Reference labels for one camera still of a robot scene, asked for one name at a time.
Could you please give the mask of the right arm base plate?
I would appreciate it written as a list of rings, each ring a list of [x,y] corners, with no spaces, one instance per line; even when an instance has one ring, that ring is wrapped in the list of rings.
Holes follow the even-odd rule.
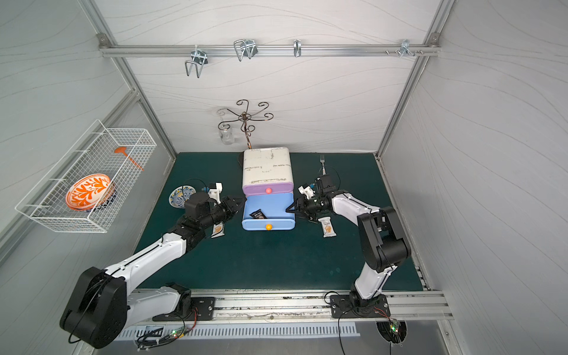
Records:
[[[388,319],[391,316],[387,297],[380,294],[370,300],[360,300],[349,295],[332,294],[325,297],[325,303],[330,306],[334,319]]]

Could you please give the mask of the white cookie packet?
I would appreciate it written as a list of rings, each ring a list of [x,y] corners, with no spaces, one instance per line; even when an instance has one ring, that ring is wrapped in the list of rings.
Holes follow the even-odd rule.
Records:
[[[321,217],[318,219],[318,221],[322,226],[322,233],[324,238],[333,238],[337,236],[337,233],[334,231],[334,227],[331,223],[330,217]]]
[[[213,226],[211,238],[219,238],[225,235],[225,224],[218,223]]]

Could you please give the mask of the black drycake packet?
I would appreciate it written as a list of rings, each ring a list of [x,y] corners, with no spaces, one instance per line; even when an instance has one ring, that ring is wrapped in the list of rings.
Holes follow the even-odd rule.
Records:
[[[255,220],[257,220],[257,219],[266,219],[266,216],[265,216],[265,214],[262,212],[261,209],[258,209],[258,210],[256,210],[256,211],[252,212],[249,216],[250,216],[252,219],[255,219]]]

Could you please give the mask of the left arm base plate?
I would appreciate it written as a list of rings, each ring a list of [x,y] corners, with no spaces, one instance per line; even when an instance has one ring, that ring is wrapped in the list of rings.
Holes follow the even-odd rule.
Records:
[[[182,297],[173,312],[154,316],[154,322],[210,321],[216,299],[214,297]]]

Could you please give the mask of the blue drawer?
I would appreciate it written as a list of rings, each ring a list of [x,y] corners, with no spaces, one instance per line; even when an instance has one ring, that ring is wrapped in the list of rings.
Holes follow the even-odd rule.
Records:
[[[243,210],[242,227],[250,232],[289,231],[295,228],[294,213],[285,209],[294,202],[290,193],[248,196]],[[261,209],[266,219],[252,219],[249,215]]]

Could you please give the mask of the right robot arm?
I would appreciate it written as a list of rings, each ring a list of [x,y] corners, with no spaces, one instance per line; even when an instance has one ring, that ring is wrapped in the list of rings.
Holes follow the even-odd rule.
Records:
[[[372,206],[339,190],[311,199],[303,195],[285,210],[312,221],[324,212],[332,212],[357,226],[365,264],[354,281],[350,299],[358,306],[379,297],[388,278],[412,255],[402,222],[390,206]]]

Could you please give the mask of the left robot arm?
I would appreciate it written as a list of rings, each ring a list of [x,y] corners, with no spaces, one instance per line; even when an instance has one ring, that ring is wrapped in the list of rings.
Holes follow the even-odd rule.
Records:
[[[60,319],[60,328],[95,349],[108,346],[125,329],[154,317],[185,321],[196,309],[192,292],[171,283],[154,291],[139,285],[167,264],[192,251],[207,229],[226,223],[244,208],[246,197],[219,201],[197,192],[177,223],[150,246],[104,269],[91,267],[78,278]]]

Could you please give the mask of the purple top drawer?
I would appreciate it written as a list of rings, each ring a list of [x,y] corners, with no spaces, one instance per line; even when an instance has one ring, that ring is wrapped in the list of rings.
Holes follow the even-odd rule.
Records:
[[[246,196],[290,193],[293,191],[293,189],[294,189],[294,184],[292,182],[243,185],[243,192]]]

